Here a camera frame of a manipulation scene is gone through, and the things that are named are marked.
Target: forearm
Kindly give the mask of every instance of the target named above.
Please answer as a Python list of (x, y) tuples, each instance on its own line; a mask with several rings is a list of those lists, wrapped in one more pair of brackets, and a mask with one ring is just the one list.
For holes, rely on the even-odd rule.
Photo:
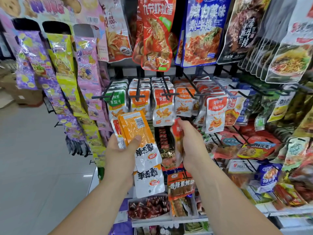
[(128, 188), (123, 182), (104, 178), (50, 235), (107, 235)]
[(261, 235), (266, 227), (269, 234), (281, 235), (208, 156), (192, 176), (214, 234)]

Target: person's right hand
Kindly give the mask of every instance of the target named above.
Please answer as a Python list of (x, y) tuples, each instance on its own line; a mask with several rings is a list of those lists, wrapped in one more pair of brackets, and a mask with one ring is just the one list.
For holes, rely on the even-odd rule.
[(189, 121), (178, 119), (179, 126), (184, 131), (182, 141), (185, 155), (183, 163), (185, 169), (193, 174), (199, 169), (201, 163), (209, 158), (202, 135), (191, 125)]

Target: gray floor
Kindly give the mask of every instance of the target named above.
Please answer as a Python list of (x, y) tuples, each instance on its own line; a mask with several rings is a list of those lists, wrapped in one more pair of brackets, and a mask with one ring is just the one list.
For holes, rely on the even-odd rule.
[(0, 230), (46, 235), (86, 196), (91, 156), (69, 155), (46, 106), (0, 109)]

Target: hand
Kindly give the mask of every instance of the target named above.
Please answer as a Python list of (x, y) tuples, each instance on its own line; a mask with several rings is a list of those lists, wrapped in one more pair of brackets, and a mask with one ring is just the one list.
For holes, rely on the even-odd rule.
[(184, 167), (188, 172), (193, 174), (200, 168), (200, 165), (210, 157), (201, 134), (190, 122), (178, 119), (178, 123), (184, 131), (184, 138), (182, 140), (185, 151), (183, 157)]
[(133, 171), (135, 168), (135, 152), (141, 142), (141, 136), (136, 135), (127, 146), (119, 149), (115, 134), (109, 139), (105, 152), (104, 179), (114, 181), (131, 188), (133, 185)]

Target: red oval logo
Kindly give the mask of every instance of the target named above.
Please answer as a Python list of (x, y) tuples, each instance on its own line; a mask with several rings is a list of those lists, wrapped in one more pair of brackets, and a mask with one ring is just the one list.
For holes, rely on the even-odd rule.
[(156, 153), (151, 153), (149, 154), (148, 159), (154, 159), (156, 156), (157, 156)]
[(158, 185), (159, 183), (160, 183), (159, 180), (151, 180), (151, 181), (149, 182), (149, 185), (151, 185), (151, 186), (156, 186), (156, 185)]

